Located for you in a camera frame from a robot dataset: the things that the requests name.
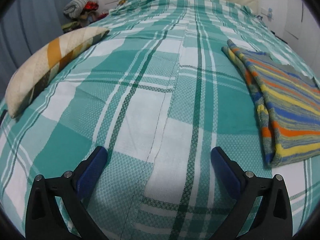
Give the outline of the white wall switch plate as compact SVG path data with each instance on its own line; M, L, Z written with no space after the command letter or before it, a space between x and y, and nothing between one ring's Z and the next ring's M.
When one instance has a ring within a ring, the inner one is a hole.
M119 0L104 0L104 5L118 4Z

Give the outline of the white wall socket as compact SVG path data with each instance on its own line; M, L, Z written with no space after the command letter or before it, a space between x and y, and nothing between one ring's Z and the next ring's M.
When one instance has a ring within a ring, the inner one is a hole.
M272 8L261 8L261 14L265 15L269 21L273 19L273 9Z

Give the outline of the white wardrobe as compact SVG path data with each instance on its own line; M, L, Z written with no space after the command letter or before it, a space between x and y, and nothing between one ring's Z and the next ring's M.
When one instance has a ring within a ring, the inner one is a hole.
M287 0L284 40L310 67L319 48L319 26L302 0Z

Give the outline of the striped knit sweater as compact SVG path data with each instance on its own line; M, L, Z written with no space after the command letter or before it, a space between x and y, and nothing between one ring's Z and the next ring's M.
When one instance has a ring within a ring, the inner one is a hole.
M319 155L319 85L264 51L227 40L221 48L248 87L257 111L265 161L278 167Z

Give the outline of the cream orange striped pillow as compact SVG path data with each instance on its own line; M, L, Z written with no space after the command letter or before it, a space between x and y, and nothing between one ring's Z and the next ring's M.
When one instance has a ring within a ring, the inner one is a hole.
M103 27L76 29L35 52L11 77L5 102L11 118L19 116L72 60L110 32Z

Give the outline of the green plaid bed sheet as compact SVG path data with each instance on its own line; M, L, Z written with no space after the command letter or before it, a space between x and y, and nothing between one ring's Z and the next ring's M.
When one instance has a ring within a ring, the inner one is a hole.
M281 174L298 231L319 202L319 157L268 168L253 100L221 48L311 68L240 5L128 0L110 33L69 63L18 119L1 125L1 204L20 232L36 175L58 177L104 146L110 162L86 204L110 239L208 239L233 200L215 179L220 146L244 170Z

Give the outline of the pile of clothes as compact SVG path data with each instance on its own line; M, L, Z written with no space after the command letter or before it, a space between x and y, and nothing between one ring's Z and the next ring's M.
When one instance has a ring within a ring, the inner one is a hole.
M63 33L87 27L90 24L102 20L108 15L108 11L100 13L99 0L72 0L63 9L63 14L71 20L61 26Z

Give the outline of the blue curtain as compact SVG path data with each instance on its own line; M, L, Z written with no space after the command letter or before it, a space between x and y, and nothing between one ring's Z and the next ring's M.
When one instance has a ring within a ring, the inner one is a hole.
M1 97L14 72L37 50L62 35L71 0L15 0L1 17Z

